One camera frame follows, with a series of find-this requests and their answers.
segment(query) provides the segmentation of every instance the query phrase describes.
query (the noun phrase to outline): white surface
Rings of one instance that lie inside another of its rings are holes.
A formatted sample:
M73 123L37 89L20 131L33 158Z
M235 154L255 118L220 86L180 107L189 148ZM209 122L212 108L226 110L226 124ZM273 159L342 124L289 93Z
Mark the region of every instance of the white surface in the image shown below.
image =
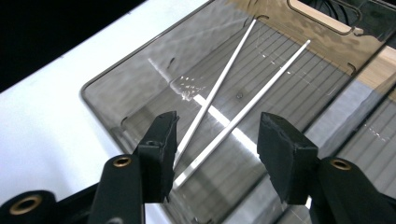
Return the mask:
M61 200L96 183L118 147L81 87L205 1L151 0L0 94L0 204L28 190ZM147 223L164 223L146 206Z

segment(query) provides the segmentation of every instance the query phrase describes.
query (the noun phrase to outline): white stick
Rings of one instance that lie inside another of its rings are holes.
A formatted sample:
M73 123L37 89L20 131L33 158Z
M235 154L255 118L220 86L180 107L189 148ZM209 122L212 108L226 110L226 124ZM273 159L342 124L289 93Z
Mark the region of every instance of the white stick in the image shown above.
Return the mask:
M264 94L274 85L274 83L282 76L282 74L289 68L289 66L297 59L297 57L303 52L308 46L310 40L307 40L297 52L283 65L283 67L268 81L267 84L250 100L249 103L231 120L230 124L225 127L221 133L201 152L201 154L181 173L181 175L175 180L173 189L178 189L183 185L186 180L194 173L196 168L200 166L206 158L220 145L220 143L227 137L227 135L236 127L241 119L248 113L248 111L264 96Z
M204 114L206 113L209 106L212 104L212 101L215 98L215 95L218 92L221 83L223 82L224 78L227 76L228 72L230 71L230 68L233 65L233 62L236 59L236 56L238 56L239 51L241 50L242 46L245 44L245 41L248 39L248 35L250 34L250 31L253 28L255 23L256 23L256 20L253 20L253 22L248 27L247 32L245 33L241 42L239 42L239 45L238 45L238 47L236 47L236 50L233 52L233 56L231 57L230 61L228 61L227 65L224 67L224 70L220 74L218 81L215 83L215 86L213 87L212 91L210 91L209 95L207 96L206 103L201 107L197 116L195 117L194 121L192 122L190 128L187 130L186 134L184 135L183 139L181 140L180 144L178 145L177 152L175 155L174 167L176 167L178 161L180 160L181 155L183 154L183 152L186 149L187 145L189 144L192 136L194 135L195 131L197 130L198 125L201 123L201 120L204 117Z

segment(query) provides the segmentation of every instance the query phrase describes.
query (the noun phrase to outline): white chopstick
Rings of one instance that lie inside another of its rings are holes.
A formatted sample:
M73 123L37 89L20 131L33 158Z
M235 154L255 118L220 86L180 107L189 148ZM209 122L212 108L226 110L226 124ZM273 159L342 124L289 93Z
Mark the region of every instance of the white chopstick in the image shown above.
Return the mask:
M183 152L186 149L187 145L189 144L192 136L194 135L195 131L197 130L199 124L201 123L201 120L204 117L207 109L212 104L212 101L215 98L216 93L218 92L218 90L221 86L221 83L223 82L224 78L227 76L228 72L230 71L231 66L233 66L233 62L235 61L236 57L239 54L239 51L245 44L245 41L248 39L248 35L250 34L250 31L252 30L255 23L256 23L256 20L253 20L252 23L250 24L250 26L248 27L247 32L245 33L241 42L239 42L238 47L236 47L235 51L233 52L233 56L231 57L230 61L228 61L227 65L224 67L224 70L220 74L219 79L216 81L215 86L213 87L212 91L210 91L209 95L207 96L205 104L199 110L199 112L198 112L197 116L195 117L194 121L192 122L190 128L187 130L186 134L184 135L183 139L181 140L180 144L178 145L177 152L175 155L174 167L176 167L178 161L181 158L181 155L183 154Z

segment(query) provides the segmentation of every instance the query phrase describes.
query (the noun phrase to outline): transparent plastic container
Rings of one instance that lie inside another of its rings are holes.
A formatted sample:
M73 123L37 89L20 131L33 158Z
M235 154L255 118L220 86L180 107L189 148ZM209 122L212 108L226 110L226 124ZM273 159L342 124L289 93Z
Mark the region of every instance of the transparent plastic container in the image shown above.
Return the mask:
M334 31L300 13L293 4L291 0L210 1L83 87L84 101L124 152L133 152L156 116L172 110L180 116L179 142L257 18L175 169L179 176L291 55L311 40L185 184L171 191L171 202L164 208L176 223L309 220L303 207L287 208L280 203L256 156L260 113L278 114L312 139L331 139L334 133L327 134L326 129L317 135L312 130L327 124L323 114L344 99L340 97L351 85L357 85L356 77L381 50L394 26L368 32L357 22L348 31ZM387 16L395 15L394 8L385 8ZM352 126L358 126L390 88L376 91L367 87L376 96L365 98L369 103ZM329 147L324 154L336 148Z

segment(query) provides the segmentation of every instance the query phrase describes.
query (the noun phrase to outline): white table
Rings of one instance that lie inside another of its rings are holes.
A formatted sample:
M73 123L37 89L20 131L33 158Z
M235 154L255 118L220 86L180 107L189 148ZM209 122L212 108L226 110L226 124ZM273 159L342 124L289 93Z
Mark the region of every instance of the white table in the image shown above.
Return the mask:
M147 1L2 92L0 204L36 189L59 201L98 182L121 152L82 102L81 87L204 2ZM147 223L169 222L158 205L146 208Z

